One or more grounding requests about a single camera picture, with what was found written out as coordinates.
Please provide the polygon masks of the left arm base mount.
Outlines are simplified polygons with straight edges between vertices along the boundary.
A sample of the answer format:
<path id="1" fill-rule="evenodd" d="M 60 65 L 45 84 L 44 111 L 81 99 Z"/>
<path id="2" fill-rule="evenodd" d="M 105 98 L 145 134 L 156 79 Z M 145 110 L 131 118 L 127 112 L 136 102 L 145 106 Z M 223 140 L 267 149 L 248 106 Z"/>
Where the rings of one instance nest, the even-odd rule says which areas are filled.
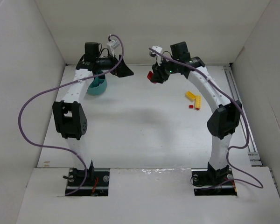
<path id="1" fill-rule="evenodd" d="M 71 168 L 63 178 L 67 180 L 65 194 L 68 196 L 108 196 L 110 169 L 94 168 L 92 172 L 88 171 L 87 179 L 78 190 L 84 180 L 84 170 Z"/>

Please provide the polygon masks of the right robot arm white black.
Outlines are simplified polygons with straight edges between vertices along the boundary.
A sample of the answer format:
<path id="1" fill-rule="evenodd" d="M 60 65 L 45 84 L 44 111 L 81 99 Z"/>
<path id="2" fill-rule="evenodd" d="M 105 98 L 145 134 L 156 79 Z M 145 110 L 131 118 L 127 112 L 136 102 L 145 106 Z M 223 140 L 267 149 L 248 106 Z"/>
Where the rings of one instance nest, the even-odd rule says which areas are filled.
<path id="1" fill-rule="evenodd" d="M 152 83 L 164 83 L 170 75 L 180 73 L 185 76 L 201 93 L 208 103 L 212 115 L 207 121 L 207 128 L 212 136 L 211 156 L 207 171 L 199 177 L 208 185 L 223 181 L 228 174 L 229 165 L 226 154 L 235 129 L 239 125 L 242 104 L 230 101 L 220 91 L 208 73 L 205 63 L 199 57 L 191 57 L 186 42 L 170 46 L 172 55 L 163 55 L 161 47 L 150 48 L 150 56 L 156 59 L 148 79 Z"/>

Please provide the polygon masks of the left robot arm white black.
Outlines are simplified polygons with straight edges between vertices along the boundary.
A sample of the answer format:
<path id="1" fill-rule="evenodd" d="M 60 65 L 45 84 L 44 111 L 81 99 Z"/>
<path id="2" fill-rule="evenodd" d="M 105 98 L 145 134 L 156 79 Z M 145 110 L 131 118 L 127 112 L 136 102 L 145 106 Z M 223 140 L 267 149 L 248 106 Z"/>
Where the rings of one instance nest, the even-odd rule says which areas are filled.
<path id="1" fill-rule="evenodd" d="M 108 56 L 102 57 L 99 43 L 85 43 L 84 55 L 75 69 L 75 83 L 70 86 L 62 100 L 54 102 L 52 106 L 56 131 L 65 138 L 69 149 L 75 153 L 73 168 L 78 170 L 89 169 L 92 162 L 90 150 L 83 137 L 87 132 L 88 123 L 82 107 L 82 101 L 92 83 L 91 77 L 113 67 L 115 69 L 111 74 L 117 77 L 134 74 L 125 64 L 122 55 L 116 58 L 114 51 L 119 46 L 118 40 L 110 40 L 107 43 Z"/>

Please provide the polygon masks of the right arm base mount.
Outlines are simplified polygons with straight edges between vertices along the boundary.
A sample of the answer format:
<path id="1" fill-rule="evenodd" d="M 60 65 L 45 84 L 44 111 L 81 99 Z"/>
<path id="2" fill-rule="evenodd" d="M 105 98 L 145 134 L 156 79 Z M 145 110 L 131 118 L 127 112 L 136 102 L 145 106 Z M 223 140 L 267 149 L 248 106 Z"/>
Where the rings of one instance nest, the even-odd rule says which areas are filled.
<path id="1" fill-rule="evenodd" d="M 194 186 L 195 196 L 237 196 L 234 182 L 226 182 L 233 178 L 231 169 L 223 172 L 212 172 L 207 168 L 191 170 L 190 182 Z"/>

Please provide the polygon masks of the red large lego brick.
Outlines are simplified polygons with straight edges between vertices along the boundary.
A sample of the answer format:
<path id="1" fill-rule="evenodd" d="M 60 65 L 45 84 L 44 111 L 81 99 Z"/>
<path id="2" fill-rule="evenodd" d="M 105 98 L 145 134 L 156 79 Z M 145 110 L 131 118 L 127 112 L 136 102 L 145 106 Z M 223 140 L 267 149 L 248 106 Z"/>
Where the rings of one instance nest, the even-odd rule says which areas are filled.
<path id="1" fill-rule="evenodd" d="M 148 73 L 148 75 L 147 75 L 147 78 L 148 78 L 150 81 L 152 81 L 153 76 L 154 76 L 153 72 L 152 72 L 152 71 L 149 71 L 149 73 Z"/>

